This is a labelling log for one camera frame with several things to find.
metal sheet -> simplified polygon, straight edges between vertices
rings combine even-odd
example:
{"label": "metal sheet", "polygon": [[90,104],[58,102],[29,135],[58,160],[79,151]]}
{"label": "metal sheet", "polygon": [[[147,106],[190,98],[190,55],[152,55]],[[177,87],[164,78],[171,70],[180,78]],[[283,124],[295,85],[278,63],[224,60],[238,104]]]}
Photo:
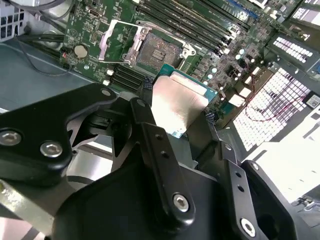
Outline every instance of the metal sheet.
{"label": "metal sheet", "polygon": [[3,180],[0,180],[0,203],[39,232],[51,233],[54,217]]}
{"label": "metal sheet", "polygon": [[79,176],[96,181],[111,172],[112,160],[78,150],[66,172],[67,176]]}
{"label": "metal sheet", "polygon": [[171,79],[160,76],[153,86],[152,113],[158,126],[179,138],[205,109],[204,96]]}

motherboard component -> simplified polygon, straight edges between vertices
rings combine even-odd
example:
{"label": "motherboard component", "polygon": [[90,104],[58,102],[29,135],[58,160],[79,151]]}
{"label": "motherboard component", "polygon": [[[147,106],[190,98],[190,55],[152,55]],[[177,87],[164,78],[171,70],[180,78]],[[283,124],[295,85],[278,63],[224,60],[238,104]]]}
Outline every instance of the motherboard component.
{"label": "motherboard component", "polygon": [[149,33],[137,57],[137,63],[154,68],[157,72],[164,64],[177,68],[181,62],[182,49],[164,39]]}
{"label": "motherboard component", "polygon": [[88,48],[83,45],[77,45],[74,47],[74,54],[79,58],[83,59],[88,56]]}

silver metal plate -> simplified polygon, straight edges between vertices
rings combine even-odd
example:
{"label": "silver metal plate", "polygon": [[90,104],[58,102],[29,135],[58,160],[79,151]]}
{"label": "silver metal plate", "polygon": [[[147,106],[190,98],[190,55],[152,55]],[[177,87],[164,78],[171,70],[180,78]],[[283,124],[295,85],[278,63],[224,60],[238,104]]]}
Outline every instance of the silver metal plate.
{"label": "silver metal plate", "polygon": [[185,77],[177,82],[169,76],[160,76],[153,86],[151,109],[155,122],[176,138],[182,136],[209,103],[190,89],[195,84],[191,82]]}

silver screw head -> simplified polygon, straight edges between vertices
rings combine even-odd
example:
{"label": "silver screw head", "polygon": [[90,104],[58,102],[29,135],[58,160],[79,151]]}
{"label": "silver screw head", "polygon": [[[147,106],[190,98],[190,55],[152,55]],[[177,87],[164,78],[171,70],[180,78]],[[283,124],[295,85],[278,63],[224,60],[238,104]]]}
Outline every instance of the silver screw head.
{"label": "silver screw head", "polygon": [[228,143],[225,143],[225,144],[224,144],[224,147],[225,147],[226,149],[228,149],[229,151],[232,150],[232,147],[231,147]]}
{"label": "silver screw head", "polygon": [[189,209],[189,203],[187,199],[181,194],[175,194],[173,196],[173,203],[181,212],[185,213]]}
{"label": "silver screw head", "polygon": [[136,60],[136,56],[135,55],[132,55],[131,57],[130,57],[130,61],[135,61]]}
{"label": "silver screw head", "polygon": [[48,158],[57,158],[62,154],[62,146],[55,141],[47,141],[40,146],[42,155]]}
{"label": "silver screw head", "polygon": [[251,165],[255,170],[259,170],[259,166],[255,162],[251,163]]}
{"label": "silver screw head", "polygon": [[146,28],[144,27],[144,28],[142,28],[141,32],[142,32],[143,34],[147,34],[148,29],[146,29]]}
{"label": "silver screw head", "polygon": [[111,93],[106,89],[103,89],[101,92],[102,92],[103,95],[106,95],[108,97],[111,96]]}
{"label": "silver screw head", "polygon": [[0,132],[0,144],[4,146],[14,146],[21,142],[21,135],[16,131],[6,130]]}
{"label": "silver screw head", "polygon": [[254,238],[256,236],[256,230],[255,230],[255,227],[252,225],[252,223],[245,219],[245,218],[242,218],[240,220],[240,223],[241,223],[241,227],[242,229],[252,238]]}

dimm slot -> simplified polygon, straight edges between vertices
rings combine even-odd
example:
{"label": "dimm slot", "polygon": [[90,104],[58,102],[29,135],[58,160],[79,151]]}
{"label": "dimm slot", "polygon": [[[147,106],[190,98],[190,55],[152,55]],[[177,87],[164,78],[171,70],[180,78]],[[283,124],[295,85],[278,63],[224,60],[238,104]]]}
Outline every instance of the dimm slot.
{"label": "dimm slot", "polygon": [[189,33],[185,33],[185,31],[181,30],[181,29],[177,29],[177,26],[175,26],[174,24],[171,24],[169,21],[166,20],[165,16],[163,16],[163,14],[160,13],[154,13],[152,12],[147,6],[143,5],[143,6],[139,6],[138,7],[139,10],[141,12],[143,12],[144,14],[148,15],[149,18],[155,19],[156,22],[160,22],[162,23],[164,26],[169,26],[171,29],[175,30],[176,33],[183,35],[184,36],[184,40],[190,42],[190,43],[194,43],[194,44],[198,44],[200,46],[203,46],[207,49],[211,49],[211,50],[219,50],[219,48],[217,46],[215,46],[214,44],[211,45],[211,43],[209,42],[200,42],[199,39],[196,36],[191,36],[189,35]]}
{"label": "dimm slot", "polygon": [[240,21],[238,18],[230,14],[229,12],[223,10],[222,8],[216,6],[214,3],[208,0],[194,0],[199,3],[203,3],[206,6],[212,8],[212,10],[220,13],[224,17],[228,18],[230,21],[232,21],[234,24],[238,25],[240,28],[244,29],[245,31],[248,31],[250,29],[250,26],[247,25],[245,22]]}
{"label": "dimm slot", "polygon": [[212,37],[208,38],[205,34],[201,33],[200,31],[198,31],[198,29],[195,29],[194,27],[186,24],[185,22],[181,21],[181,19],[179,19],[179,17],[177,16],[172,16],[169,15],[169,12],[165,12],[166,10],[164,8],[161,8],[159,6],[155,6],[154,3],[151,3],[149,1],[149,3],[147,4],[148,6],[150,6],[151,8],[159,11],[160,13],[162,13],[163,15],[168,16],[169,18],[171,18],[172,20],[176,21],[178,25],[184,26],[186,29],[190,29],[190,32],[194,32],[195,33],[195,37],[199,37],[202,36],[203,38],[206,38],[207,41],[212,42],[213,44],[215,44],[216,46],[219,46],[219,44],[221,44],[221,42],[217,42],[215,39],[213,39]]}
{"label": "dimm slot", "polygon": [[[227,32],[225,29],[222,29],[220,26],[210,24],[210,22],[204,23],[197,20],[198,18],[202,18],[201,16],[196,17],[196,16],[192,16],[190,12],[179,11],[179,8],[184,8],[184,7],[177,5],[177,3],[175,3],[174,1],[170,1],[168,3],[161,1],[160,4],[165,6],[170,11],[176,14],[179,14],[181,18],[188,20],[189,22],[191,22],[191,24],[196,25],[197,28],[200,28],[198,29],[199,32],[203,32],[205,30],[210,34],[214,35],[215,37],[211,36],[211,38],[215,39],[216,41],[221,41],[221,39],[225,37],[223,36],[223,34],[230,35],[229,32]],[[214,26],[215,29],[209,29],[209,27],[207,27],[209,24],[211,25],[211,27]]]}

